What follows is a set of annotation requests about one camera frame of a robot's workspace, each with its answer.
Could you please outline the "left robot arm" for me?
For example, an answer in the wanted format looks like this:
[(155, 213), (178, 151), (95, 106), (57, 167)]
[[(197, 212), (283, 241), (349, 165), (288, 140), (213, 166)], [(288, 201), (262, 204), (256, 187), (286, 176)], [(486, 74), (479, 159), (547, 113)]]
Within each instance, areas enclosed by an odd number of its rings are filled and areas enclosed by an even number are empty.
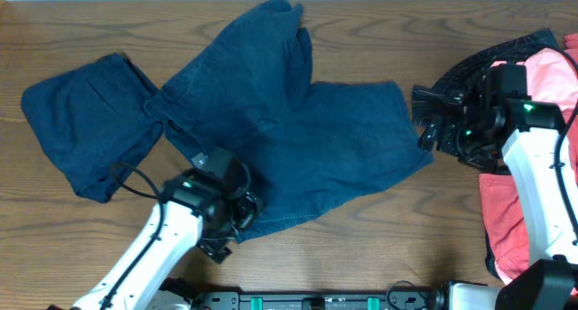
[(190, 249), (200, 249), (215, 263), (222, 263), (231, 254), (228, 244), (263, 209), (263, 202), (247, 186), (230, 192), (198, 174), (173, 178), (157, 197), (136, 239), (73, 309), (146, 308)]

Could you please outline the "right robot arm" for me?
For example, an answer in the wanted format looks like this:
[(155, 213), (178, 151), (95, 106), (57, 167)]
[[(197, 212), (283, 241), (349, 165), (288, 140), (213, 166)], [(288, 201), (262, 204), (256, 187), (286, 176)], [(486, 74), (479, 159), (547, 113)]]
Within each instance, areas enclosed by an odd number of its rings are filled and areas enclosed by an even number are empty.
[(451, 283), (433, 309), (575, 309), (577, 189), (562, 112), (528, 98), (414, 99), (425, 128), (420, 146), (479, 170), (504, 162), (513, 176), (529, 239), (530, 266), (501, 289)]

